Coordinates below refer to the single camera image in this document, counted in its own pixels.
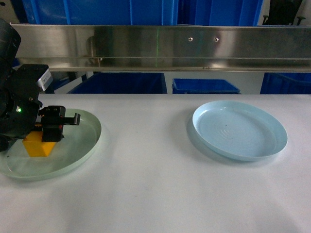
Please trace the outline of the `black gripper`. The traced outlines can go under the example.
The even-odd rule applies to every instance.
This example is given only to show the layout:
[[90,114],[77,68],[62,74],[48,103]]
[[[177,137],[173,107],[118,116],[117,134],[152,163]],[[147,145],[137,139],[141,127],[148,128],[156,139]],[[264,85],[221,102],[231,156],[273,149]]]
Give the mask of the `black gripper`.
[[81,115],[64,117],[64,106],[48,106],[39,111],[42,103],[38,100],[37,81],[42,76],[49,76],[48,65],[24,64],[4,81],[0,87],[1,135],[25,138],[34,128],[38,113],[42,117],[42,142],[59,142],[64,137],[63,125],[80,125]]

